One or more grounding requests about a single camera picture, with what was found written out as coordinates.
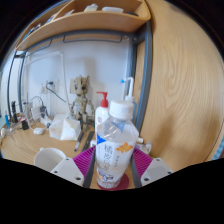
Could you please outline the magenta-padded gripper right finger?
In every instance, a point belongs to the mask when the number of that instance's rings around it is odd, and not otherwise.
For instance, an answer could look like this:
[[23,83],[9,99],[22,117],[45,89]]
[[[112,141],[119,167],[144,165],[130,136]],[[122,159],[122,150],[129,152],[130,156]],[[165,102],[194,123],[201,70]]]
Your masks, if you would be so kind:
[[151,158],[137,148],[133,151],[131,169],[135,187],[143,187],[173,173],[161,158]]

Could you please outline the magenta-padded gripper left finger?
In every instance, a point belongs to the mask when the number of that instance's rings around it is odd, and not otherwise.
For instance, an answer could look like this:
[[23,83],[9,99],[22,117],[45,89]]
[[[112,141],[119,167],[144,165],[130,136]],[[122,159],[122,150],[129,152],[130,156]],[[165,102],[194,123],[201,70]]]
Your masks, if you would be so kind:
[[95,147],[84,150],[74,158],[66,157],[52,173],[76,185],[89,188],[95,164]]

